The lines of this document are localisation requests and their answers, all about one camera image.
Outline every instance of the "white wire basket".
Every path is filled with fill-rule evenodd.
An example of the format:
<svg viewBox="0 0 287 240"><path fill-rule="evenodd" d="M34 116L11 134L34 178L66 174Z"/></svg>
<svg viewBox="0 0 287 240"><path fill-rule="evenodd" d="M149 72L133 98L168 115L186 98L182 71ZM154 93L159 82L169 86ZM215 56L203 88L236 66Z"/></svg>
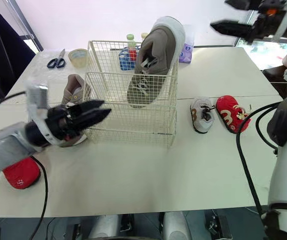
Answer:
<svg viewBox="0 0 287 240"><path fill-rule="evenodd" d="M176 136L178 62L167 75L135 74L126 41L90 41L83 100L102 99L111 108L101 123L87 129L98 141L149 143L170 147Z"/></svg>

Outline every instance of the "white wall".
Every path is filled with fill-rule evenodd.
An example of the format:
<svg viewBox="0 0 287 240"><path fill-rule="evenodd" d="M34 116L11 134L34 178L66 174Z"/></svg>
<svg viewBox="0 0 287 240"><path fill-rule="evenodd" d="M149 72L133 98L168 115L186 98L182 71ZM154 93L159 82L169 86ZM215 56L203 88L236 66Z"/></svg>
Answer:
<svg viewBox="0 0 287 240"><path fill-rule="evenodd" d="M209 26L221 19L243 21L246 11L224 0L16 0L45 49L87 48L88 40L140 40L161 16L196 26L195 45L231 45Z"/></svg>
<svg viewBox="0 0 287 240"><path fill-rule="evenodd" d="M20 36L27 35L24 28L20 27L15 18L11 15L3 0L0 0L0 14Z"/></svg>

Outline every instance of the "scissors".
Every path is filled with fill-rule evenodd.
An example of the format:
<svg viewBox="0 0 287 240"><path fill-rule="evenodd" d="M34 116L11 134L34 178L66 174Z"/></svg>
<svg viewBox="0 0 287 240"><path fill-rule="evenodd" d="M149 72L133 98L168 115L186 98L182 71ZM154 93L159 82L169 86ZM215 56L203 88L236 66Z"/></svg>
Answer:
<svg viewBox="0 0 287 240"><path fill-rule="evenodd" d="M57 67L57 69L61 69L66 65L66 61L63 59L65 55L65 49L63 49L58 58L54 58L52 60L50 60L50 62L48 62L47 64L47 68L49 69L54 69L55 67Z"/></svg>

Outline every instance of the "red object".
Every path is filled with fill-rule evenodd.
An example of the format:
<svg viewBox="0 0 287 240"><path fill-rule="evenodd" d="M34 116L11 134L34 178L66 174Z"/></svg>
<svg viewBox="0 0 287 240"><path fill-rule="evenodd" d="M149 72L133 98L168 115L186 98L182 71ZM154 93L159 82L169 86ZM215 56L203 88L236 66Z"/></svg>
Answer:
<svg viewBox="0 0 287 240"><path fill-rule="evenodd" d="M3 171L5 178L16 189L25 189L34 184L40 177L40 169L31 158L25 158Z"/></svg>
<svg viewBox="0 0 287 240"><path fill-rule="evenodd" d="M137 51L136 49L129 49L129 54L130 54L130 60L132 62L135 62L137 59Z"/></svg>
<svg viewBox="0 0 287 240"><path fill-rule="evenodd" d="M241 123L248 116L245 109L238 105L238 102L233 96L229 95L219 97L215 107L229 132L236 134ZM247 129L250 121L249 119L244 124L241 132Z"/></svg>

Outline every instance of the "gray sneaker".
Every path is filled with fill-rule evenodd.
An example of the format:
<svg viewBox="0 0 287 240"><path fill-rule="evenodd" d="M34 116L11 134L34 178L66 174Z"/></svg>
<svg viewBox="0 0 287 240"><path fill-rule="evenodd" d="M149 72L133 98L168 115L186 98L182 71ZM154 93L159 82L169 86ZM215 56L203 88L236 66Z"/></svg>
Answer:
<svg viewBox="0 0 287 240"><path fill-rule="evenodd" d="M182 24L170 16L159 18L144 39L136 59L135 74L131 79L127 100L134 108L151 104L159 95L164 81L174 63L178 61L185 43Z"/></svg>
<svg viewBox="0 0 287 240"><path fill-rule="evenodd" d="M83 102L84 85L85 81L81 76L78 74L70 74L68 76L68 83L63 92L61 104L67 106L81 104ZM86 140L86 138L85 134L81 134L80 136L76 136L75 138L62 143L60 147L67 148L78 145Z"/></svg>
<svg viewBox="0 0 287 240"><path fill-rule="evenodd" d="M206 134L214 123L214 107L207 97L198 97L190 105L192 125L200 134Z"/></svg>

